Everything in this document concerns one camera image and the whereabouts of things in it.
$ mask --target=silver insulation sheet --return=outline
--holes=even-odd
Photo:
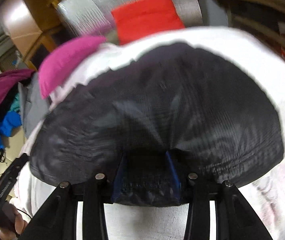
[[[63,0],[58,11],[77,35],[106,34],[115,28],[111,11],[134,0]],[[172,0],[186,27],[202,25],[198,0]]]

